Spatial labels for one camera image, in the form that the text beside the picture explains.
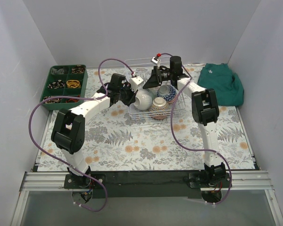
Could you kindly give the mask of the plain white bowl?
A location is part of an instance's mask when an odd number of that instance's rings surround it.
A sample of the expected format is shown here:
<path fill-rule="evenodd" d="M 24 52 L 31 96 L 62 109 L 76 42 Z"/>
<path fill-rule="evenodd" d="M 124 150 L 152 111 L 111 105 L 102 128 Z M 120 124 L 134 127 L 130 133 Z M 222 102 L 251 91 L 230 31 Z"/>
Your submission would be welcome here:
<path fill-rule="evenodd" d="M 135 102 L 133 105 L 139 110 L 148 110 L 152 105 L 154 97 L 155 96 L 152 92 L 140 89 L 135 96 Z"/>

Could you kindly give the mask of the blue white patterned bowl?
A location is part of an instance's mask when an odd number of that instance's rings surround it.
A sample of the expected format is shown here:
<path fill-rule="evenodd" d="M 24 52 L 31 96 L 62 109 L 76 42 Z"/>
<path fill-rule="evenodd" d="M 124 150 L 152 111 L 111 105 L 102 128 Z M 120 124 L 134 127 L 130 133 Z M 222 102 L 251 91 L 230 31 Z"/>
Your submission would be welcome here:
<path fill-rule="evenodd" d="M 169 104 L 175 101 L 176 95 L 176 89 L 171 85 L 162 85 L 157 91 L 157 97 L 165 99 Z"/>

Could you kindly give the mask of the white wire dish rack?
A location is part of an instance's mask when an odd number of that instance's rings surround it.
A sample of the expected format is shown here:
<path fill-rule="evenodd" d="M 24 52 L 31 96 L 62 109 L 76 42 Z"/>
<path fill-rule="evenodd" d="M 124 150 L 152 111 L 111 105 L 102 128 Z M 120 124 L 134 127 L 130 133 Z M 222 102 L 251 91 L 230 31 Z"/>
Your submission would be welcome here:
<path fill-rule="evenodd" d="M 170 81 L 162 81 L 157 87 L 145 88 L 144 85 L 151 77 L 154 64 L 150 58 L 128 59 L 125 62 L 136 70 L 143 80 L 135 102 L 129 106 L 129 115 L 135 123 L 151 120 L 164 120 L 171 116 L 178 116 L 186 107 L 183 94 L 171 85 Z"/>

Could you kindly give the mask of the brown geometric patterned bowl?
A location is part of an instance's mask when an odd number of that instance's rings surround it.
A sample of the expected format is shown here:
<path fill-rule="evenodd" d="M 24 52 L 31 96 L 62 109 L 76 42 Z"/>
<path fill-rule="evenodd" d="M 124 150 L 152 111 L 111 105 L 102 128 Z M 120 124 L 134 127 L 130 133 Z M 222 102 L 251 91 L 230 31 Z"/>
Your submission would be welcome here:
<path fill-rule="evenodd" d="M 153 116 L 164 115 L 166 114 L 168 109 L 169 109 L 169 104 L 166 102 L 166 100 L 161 97 L 156 97 L 152 101 L 152 105 L 149 108 L 149 112 L 153 114 Z"/>

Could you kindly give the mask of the red patterned bowl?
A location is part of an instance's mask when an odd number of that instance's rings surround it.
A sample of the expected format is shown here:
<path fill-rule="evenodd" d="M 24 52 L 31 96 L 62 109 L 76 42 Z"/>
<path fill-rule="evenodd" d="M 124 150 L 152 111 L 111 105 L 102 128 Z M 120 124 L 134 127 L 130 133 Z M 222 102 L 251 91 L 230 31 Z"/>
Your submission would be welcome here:
<path fill-rule="evenodd" d="M 163 120 L 167 117 L 167 115 L 155 115 L 153 116 L 153 119 L 155 120 Z"/>

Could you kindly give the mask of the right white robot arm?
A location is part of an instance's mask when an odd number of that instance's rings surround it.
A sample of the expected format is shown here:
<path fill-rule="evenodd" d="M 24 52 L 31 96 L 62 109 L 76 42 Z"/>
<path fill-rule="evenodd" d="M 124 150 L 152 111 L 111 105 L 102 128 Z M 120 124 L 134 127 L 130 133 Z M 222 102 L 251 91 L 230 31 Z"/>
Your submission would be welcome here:
<path fill-rule="evenodd" d="M 171 85 L 179 91 L 179 95 L 184 93 L 191 98 L 192 116 L 201 131 L 205 158 L 204 170 L 201 170 L 198 176 L 190 176 L 190 181 L 215 187 L 221 182 L 225 172 L 223 161 L 218 155 L 216 123 L 219 109 L 215 91 L 193 82 L 191 75 L 182 64 L 181 57 L 171 54 L 169 56 L 169 67 L 160 65 L 160 54 L 151 59 L 154 67 L 143 87 L 154 88 L 164 81 L 170 81 Z"/>

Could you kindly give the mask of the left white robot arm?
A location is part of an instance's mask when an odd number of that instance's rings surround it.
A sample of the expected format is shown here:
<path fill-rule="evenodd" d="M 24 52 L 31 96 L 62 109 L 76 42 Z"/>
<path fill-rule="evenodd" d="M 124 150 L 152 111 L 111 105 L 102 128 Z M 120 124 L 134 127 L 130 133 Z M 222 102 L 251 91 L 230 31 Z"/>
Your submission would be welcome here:
<path fill-rule="evenodd" d="M 70 178 L 78 187 L 87 188 L 91 183 L 91 170 L 81 151 L 85 140 L 86 123 L 118 101 L 126 106 L 134 103 L 142 84 L 143 79 L 139 76 L 127 80 L 126 76 L 114 73 L 110 82 L 104 83 L 91 100 L 58 112 L 51 140 L 65 156 L 69 164 L 67 170 Z"/>

